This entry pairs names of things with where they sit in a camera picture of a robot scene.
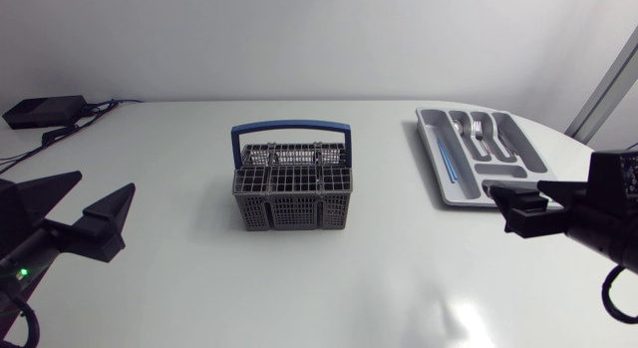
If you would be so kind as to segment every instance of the white wall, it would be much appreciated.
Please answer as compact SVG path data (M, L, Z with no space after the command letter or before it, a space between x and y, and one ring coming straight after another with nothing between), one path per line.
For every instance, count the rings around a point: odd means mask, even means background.
M638 23L636 8L638 0L1 0L0 109L76 93L440 99L563 131Z
M587 144L595 150L623 150L638 143L638 83Z

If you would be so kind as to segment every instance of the metal frame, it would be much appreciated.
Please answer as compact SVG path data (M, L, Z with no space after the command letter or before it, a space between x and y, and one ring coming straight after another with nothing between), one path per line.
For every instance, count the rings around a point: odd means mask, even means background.
M565 134L587 144L638 80L638 27Z

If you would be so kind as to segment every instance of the blue utensil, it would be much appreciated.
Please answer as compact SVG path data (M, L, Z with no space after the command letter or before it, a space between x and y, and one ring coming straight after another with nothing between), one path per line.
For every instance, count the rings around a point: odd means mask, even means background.
M452 161L448 156L448 152L441 143L441 140L437 139L437 145L439 145L439 150L441 151L441 156L443 157L443 161L446 164L446 169L448 170L448 174L450 175L450 180L452 181L452 183L456 183L459 177L457 176L455 168L452 166Z

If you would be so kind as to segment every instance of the blue handle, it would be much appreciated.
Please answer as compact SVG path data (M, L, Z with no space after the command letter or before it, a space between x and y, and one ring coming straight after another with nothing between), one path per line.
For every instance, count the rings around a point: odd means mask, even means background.
M239 136L267 130L279 129L311 129L343 133L346 144L346 167L352 167L352 142L350 139L350 125L319 120L275 120L268 122L244 124L233 127L230 131L232 139L232 156L235 160L235 168L241 168L241 150Z

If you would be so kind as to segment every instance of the black electronic device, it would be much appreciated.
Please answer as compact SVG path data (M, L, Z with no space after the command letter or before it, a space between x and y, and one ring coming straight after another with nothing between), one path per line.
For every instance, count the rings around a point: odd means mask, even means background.
M587 182L539 181L537 187L563 208L547 209L538 190L489 188L505 217L505 232L523 238L564 233L617 263L603 284L603 305L615 319L638 323L609 297L611 283L624 268L638 274L638 152L593 153Z
M82 95L26 99L2 117L14 130L71 126L82 116L86 105Z
M25 347L37 345L38 323L22 290L60 253L109 262L125 247L121 232L135 194L132 183L86 207L72 225L45 217L81 178L73 172L21 183L0 179L0 310L13 303L27 317Z

